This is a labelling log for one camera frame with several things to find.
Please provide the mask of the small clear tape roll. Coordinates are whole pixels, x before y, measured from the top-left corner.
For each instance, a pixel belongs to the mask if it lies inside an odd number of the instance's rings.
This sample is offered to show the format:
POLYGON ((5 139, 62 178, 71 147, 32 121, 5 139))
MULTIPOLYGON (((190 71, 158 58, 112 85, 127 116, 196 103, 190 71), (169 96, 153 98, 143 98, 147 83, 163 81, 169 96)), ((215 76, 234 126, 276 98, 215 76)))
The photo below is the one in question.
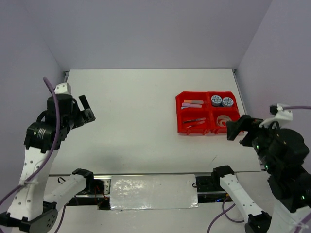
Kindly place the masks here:
POLYGON ((217 121, 219 127, 225 127, 226 126, 226 122, 227 122, 226 119, 220 119, 220 120, 217 121))

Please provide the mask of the large grey tape roll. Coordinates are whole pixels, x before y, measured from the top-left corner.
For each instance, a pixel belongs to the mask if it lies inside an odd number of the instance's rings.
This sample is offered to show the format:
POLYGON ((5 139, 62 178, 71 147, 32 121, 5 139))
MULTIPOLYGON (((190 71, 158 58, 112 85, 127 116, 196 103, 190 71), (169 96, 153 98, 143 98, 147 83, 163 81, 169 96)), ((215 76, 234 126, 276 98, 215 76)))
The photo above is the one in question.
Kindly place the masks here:
POLYGON ((232 121, 232 119, 229 116, 227 116, 227 115, 219 115, 216 118, 216 124, 219 127, 225 127, 226 123, 229 122, 229 121, 232 121))

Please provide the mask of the blue slime jar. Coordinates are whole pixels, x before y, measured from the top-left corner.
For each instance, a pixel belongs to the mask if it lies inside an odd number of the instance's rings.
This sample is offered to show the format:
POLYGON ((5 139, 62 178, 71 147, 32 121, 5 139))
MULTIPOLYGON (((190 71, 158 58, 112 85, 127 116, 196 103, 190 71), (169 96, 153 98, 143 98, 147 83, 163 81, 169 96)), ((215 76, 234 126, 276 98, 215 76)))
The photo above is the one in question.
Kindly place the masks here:
POLYGON ((234 100, 230 97, 224 97, 222 99, 222 106, 223 107, 232 107, 234 105, 234 100))
POLYGON ((218 107, 222 105, 222 98, 219 95, 212 95, 210 99, 212 106, 218 107))

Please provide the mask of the red gel pen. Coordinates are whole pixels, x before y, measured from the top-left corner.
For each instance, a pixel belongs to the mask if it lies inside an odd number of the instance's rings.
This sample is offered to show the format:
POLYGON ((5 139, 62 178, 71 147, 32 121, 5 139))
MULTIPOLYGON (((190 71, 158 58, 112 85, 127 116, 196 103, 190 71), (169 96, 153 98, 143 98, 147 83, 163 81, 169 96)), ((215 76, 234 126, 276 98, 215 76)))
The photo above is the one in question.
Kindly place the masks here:
POLYGON ((200 126, 200 125, 202 125, 202 124, 205 124, 205 121, 204 121, 204 120, 195 122, 194 124, 187 126, 187 128, 197 127, 197 126, 200 126))

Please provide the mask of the blue gel pen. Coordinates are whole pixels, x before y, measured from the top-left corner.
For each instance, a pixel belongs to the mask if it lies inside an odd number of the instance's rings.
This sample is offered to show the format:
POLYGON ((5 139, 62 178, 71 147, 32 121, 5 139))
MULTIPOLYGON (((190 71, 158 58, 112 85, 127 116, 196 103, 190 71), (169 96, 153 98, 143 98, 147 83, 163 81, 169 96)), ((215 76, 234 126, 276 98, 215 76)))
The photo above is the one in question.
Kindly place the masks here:
POLYGON ((191 120, 186 120, 186 121, 183 121, 182 123, 183 124, 188 124, 188 123, 193 123, 193 122, 198 122, 198 121, 205 121, 206 118, 203 117, 203 118, 197 118, 197 119, 191 119, 191 120))

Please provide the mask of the pink highlighter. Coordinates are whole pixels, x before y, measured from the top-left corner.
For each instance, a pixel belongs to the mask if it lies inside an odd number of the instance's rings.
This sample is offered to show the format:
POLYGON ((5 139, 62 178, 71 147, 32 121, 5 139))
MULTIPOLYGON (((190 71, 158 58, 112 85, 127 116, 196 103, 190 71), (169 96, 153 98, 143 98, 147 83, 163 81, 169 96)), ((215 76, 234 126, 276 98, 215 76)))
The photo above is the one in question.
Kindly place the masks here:
POLYGON ((189 108, 202 108, 201 104, 191 104, 191 103, 182 103, 181 106, 189 107, 189 108))

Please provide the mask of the orange highlighter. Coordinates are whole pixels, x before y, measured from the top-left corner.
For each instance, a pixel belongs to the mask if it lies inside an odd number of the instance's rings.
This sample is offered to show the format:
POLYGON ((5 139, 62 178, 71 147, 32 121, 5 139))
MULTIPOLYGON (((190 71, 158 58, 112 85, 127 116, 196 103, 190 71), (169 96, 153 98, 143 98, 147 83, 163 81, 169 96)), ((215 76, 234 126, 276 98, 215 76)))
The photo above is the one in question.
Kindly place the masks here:
POLYGON ((204 101, 203 100, 184 100, 184 103, 204 104, 204 101))

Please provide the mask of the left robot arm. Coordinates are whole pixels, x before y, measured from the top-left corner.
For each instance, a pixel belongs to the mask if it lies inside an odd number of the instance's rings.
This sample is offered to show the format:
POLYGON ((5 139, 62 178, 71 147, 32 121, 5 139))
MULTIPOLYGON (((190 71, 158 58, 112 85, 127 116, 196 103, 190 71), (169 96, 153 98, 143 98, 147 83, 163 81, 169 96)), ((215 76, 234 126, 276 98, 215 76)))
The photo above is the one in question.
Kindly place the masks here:
POLYGON ((95 189, 93 172, 78 168, 50 194, 45 194, 53 161, 61 143, 72 129, 93 122, 95 116, 86 96, 79 96, 83 110, 70 94, 56 94, 47 100, 47 110, 32 123, 24 140, 25 159, 14 199, 0 215, 0 224, 27 233, 47 233, 58 212, 79 192, 95 189))

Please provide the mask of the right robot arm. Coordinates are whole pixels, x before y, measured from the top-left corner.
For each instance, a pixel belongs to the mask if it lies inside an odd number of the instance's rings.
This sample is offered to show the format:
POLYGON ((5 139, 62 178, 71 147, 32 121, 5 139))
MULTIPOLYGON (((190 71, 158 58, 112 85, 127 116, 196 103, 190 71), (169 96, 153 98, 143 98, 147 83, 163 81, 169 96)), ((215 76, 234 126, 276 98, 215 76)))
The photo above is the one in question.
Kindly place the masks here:
POLYGON ((263 120, 243 115, 226 123, 227 139, 252 147, 269 174, 268 184, 275 198, 270 216, 260 208, 239 183, 233 169, 226 165, 213 169, 211 184, 224 190, 244 218, 247 233, 300 233, 311 219, 311 175, 303 167, 309 148, 298 132, 281 127, 281 119, 263 120))

